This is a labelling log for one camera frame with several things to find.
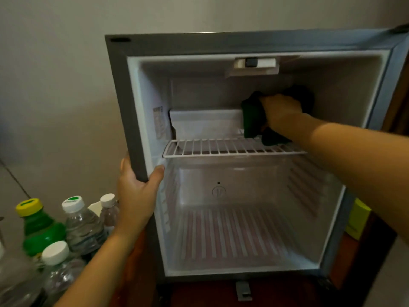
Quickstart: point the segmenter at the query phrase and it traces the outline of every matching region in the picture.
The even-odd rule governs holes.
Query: green cloth
[[[291,96],[301,103],[304,113],[310,114],[314,106],[314,94],[307,87],[293,85],[282,92],[283,95]],[[261,127],[267,123],[267,118],[260,102],[262,92],[253,92],[251,96],[241,103],[243,110],[244,137],[254,138],[261,135],[261,141],[265,146],[285,144],[291,142],[288,138],[276,133],[267,127],[261,131]]]

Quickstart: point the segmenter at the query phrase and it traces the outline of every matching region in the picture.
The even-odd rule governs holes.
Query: human hand
[[[268,126],[273,130],[278,130],[283,123],[283,119],[289,115],[302,113],[301,104],[290,96],[277,94],[260,98]]]
[[[120,215],[115,233],[134,242],[155,210],[156,194],[163,179],[165,166],[156,166],[149,181],[138,181],[133,172],[129,156],[121,162],[117,193],[120,202]]]

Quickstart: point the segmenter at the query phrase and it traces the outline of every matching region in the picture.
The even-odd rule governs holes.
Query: wire shelf
[[[181,139],[171,140],[163,153],[164,158],[244,156],[244,155],[293,155],[306,154],[294,143],[265,146],[261,138],[233,139]]]

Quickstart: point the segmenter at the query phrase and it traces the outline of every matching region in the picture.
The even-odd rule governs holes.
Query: fridge inner wall
[[[235,58],[248,56],[277,58],[279,74],[226,77]],[[315,94],[313,116],[365,127],[388,56],[378,50],[129,57],[147,172],[166,166],[155,210],[165,275],[319,268],[344,193],[308,154],[165,159],[170,140],[196,139],[177,138],[169,110],[233,112],[255,90],[275,94],[301,84]],[[218,139],[220,129],[206,135]]]

